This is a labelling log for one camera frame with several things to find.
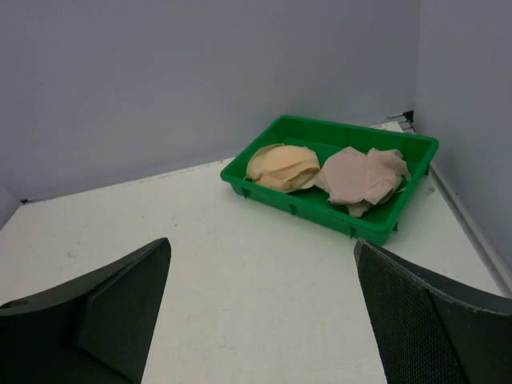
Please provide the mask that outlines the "beige bra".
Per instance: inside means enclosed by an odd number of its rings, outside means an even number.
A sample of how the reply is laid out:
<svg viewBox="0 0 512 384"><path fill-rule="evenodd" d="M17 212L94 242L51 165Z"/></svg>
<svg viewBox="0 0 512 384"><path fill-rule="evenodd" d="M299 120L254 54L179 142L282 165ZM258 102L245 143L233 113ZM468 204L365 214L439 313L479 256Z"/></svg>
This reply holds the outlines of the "beige bra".
<svg viewBox="0 0 512 384"><path fill-rule="evenodd" d="M254 153L246 166L246 178L256 185L288 194L311 188L320 170L314 151L278 143Z"/></svg>

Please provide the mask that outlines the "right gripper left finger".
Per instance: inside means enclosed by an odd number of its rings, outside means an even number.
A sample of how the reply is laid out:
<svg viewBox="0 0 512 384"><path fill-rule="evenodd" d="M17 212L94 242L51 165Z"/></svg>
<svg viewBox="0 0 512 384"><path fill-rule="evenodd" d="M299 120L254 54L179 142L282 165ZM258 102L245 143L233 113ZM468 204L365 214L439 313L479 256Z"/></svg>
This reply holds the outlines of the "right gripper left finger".
<svg viewBox="0 0 512 384"><path fill-rule="evenodd" d="M171 261L167 238L1 306L3 383L140 383Z"/></svg>

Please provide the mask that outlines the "pink bra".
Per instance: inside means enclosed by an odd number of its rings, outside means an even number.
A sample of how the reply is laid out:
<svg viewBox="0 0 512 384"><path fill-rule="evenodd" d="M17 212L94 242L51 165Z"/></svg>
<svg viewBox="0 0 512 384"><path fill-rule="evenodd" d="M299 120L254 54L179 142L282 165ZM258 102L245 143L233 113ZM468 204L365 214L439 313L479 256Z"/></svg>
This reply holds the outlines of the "pink bra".
<svg viewBox="0 0 512 384"><path fill-rule="evenodd" d="M373 148L364 154L348 146L324 162L315 185L328 193L329 203L360 218L387 202L403 180L410 180L410 172L399 150Z"/></svg>

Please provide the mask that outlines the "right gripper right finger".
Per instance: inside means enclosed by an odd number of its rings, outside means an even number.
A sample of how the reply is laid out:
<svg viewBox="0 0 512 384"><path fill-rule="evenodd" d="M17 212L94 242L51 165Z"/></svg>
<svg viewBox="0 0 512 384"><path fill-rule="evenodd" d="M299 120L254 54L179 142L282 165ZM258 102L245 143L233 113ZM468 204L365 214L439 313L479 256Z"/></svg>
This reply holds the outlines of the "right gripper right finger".
<svg viewBox="0 0 512 384"><path fill-rule="evenodd" d="M388 383L509 383L511 300L360 238L354 257Z"/></svg>

